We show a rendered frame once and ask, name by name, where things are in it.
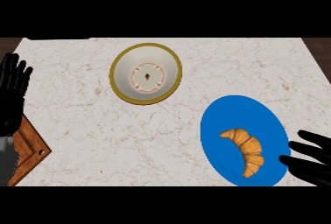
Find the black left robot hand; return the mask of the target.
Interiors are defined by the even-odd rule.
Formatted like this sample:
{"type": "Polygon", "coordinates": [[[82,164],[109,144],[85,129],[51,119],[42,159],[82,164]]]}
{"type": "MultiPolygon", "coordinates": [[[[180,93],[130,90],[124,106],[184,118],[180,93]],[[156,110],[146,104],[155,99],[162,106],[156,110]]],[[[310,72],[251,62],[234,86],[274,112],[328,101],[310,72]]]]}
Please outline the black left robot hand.
{"type": "Polygon", "coordinates": [[[0,137],[11,136],[20,127],[31,73],[32,67],[8,52],[0,62],[0,137]]]}

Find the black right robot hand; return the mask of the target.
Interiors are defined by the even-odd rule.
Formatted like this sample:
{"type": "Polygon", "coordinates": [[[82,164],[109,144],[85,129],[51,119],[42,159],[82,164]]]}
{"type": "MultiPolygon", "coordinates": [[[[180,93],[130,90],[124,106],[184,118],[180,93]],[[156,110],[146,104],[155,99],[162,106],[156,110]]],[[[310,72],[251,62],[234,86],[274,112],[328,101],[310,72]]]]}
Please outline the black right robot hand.
{"type": "Polygon", "coordinates": [[[289,148],[316,159],[319,163],[286,155],[279,156],[279,162],[288,167],[289,173],[304,182],[314,186],[331,187],[331,138],[305,130],[299,130],[297,135],[316,146],[289,141],[289,148]]]}

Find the golden brown croissant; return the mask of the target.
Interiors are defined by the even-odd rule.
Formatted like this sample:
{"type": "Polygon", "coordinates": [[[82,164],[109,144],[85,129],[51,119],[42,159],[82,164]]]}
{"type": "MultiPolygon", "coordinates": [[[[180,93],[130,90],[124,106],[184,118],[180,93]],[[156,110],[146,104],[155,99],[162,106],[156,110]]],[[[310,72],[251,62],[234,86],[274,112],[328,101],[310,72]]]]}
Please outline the golden brown croissant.
{"type": "Polygon", "coordinates": [[[227,138],[242,153],[243,170],[242,176],[248,179],[264,165],[263,147],[258,139],[249,135],[245,129],[227,129],[220,133],[227,138]]]}

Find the blue plate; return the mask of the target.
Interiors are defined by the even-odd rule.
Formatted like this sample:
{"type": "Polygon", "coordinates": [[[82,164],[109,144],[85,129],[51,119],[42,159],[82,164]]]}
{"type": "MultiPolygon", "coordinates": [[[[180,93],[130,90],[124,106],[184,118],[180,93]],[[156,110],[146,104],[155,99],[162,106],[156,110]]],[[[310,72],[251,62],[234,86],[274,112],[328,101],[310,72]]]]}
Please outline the blue plate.
{"type": "Polygon", "coordinates": [[[200,118],[200,146],[214,170],[237,186],[273,186],[289,155],[285,128],[270,109],[254,99],[227,95],[200,118]]]}

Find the white bowl with gold rim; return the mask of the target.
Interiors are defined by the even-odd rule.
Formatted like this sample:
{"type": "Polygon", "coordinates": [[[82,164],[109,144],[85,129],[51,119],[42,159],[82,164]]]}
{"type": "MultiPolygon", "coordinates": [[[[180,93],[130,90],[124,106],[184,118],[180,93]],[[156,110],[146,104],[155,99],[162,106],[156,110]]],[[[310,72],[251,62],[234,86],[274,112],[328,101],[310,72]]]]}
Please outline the white bowl with gold rim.
{"type": "Polygon", "coordinates": [[[135,105],[161,102],[181,83],[181,61],[175,52],[156,43],[132,45],[113,59],[107,79],[124,102],[135,105]]]}

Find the brown wooden cutting board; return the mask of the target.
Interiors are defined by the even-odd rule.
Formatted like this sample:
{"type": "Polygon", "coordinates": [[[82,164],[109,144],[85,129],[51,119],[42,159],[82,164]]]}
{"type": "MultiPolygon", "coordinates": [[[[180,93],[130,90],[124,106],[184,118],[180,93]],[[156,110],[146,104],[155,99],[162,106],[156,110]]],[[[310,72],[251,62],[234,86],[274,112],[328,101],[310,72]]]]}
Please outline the brown wooden cutting board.
{"type": "Polygon", "coordinates": [[[19,159],[14,175],[7,184],[8,186],[14,186],[19,183],[26,174],[33,170],[47,155],[51,153],[47,143],[25,116],[22,116],[19,130],[13,134],[13,142],[19,159]]]}

